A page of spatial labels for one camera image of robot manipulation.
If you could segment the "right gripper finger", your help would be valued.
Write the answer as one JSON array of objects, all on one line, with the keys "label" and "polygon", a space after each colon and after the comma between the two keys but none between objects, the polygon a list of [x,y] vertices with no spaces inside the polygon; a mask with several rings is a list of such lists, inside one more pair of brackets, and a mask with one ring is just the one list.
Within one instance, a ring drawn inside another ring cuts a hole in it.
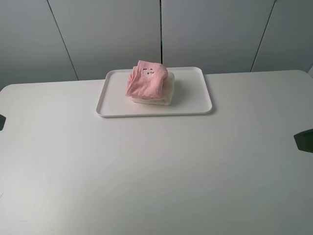
[{"label": "right gripper finger", "polygon": [[313,153],[313,129],[300,132],[293,137],[300,151]]}]

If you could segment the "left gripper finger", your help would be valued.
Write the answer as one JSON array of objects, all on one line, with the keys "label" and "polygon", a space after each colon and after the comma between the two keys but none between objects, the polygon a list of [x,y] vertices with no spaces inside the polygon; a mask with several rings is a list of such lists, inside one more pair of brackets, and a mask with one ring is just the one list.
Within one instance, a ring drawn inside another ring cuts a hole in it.
[{"label": "left gripper finger", "polygon": [[6,117],[3,115],[0,115],[0,131],[3,130],[5,122],[6,122]]}]

